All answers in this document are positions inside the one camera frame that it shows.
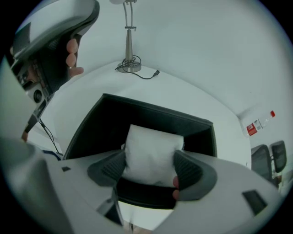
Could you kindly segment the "person's left hand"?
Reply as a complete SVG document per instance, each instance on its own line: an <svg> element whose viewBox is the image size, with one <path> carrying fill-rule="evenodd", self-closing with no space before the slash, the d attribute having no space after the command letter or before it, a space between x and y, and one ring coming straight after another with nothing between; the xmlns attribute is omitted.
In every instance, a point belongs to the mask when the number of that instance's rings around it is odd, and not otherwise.
<svg viewBox="0 0 293 234"><path fill-rule="evenodd" d="M80 75L84 72L83 67L76 66L78 48L79 48L79 45L76 39L71 39L66 45L66 50L69 53L69 55L67 56L65 62L67 66L69 67L70 77Z"/></svg>

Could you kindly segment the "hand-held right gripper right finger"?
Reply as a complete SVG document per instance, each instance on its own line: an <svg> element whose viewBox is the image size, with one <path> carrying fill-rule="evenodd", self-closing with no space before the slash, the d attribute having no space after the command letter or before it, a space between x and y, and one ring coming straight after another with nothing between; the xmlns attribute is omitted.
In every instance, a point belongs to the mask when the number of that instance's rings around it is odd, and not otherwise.
<svg viewBox="0 0 293 234"><path fill-rule="evenodd" d="M282 202L277 188L247 167L177 150L179 198L160 234L255 234Z"/></svg>

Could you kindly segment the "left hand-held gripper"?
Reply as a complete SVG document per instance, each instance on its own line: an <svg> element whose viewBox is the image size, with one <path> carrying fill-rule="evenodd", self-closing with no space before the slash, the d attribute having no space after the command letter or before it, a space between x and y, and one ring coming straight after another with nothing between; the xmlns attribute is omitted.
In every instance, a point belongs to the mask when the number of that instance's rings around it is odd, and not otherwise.
<svg viewBox="0 0 293 234"><path fill-rule="evenodd" d="M96 0L43 0L17 29L10 48L11 70L36 105L25 133L39 122L53 93L70 78L67 43L71 39L80 43L81 36L97 20L99 10Z"/></svg>

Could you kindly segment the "person's right hand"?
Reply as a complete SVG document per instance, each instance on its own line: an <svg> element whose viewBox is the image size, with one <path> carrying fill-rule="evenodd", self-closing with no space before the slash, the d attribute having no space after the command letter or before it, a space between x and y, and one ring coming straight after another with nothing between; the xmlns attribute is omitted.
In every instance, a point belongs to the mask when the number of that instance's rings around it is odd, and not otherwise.
<svg viewBox="0 0 293 234"><path fill-rule="evenodd" d="M175 176L173 179L173 186L175 187L175 190L172 193L173 198L175 200L178 200L179 199L179 180L177 176Z"/></svg>

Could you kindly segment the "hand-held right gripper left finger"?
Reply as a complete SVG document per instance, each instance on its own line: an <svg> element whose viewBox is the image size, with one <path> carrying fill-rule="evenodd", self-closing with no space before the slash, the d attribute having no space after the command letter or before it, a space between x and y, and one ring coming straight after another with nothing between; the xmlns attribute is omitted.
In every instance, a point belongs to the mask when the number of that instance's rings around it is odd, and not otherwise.
<svg viewBox="0 0 293 234"><path fill-rule="evenodd" d="M118 203L116 186L125 169L125 153L112 150L77 159L60 160L46 154L49 170L57 182L62 179L73 187L95 210Z"/></svg>

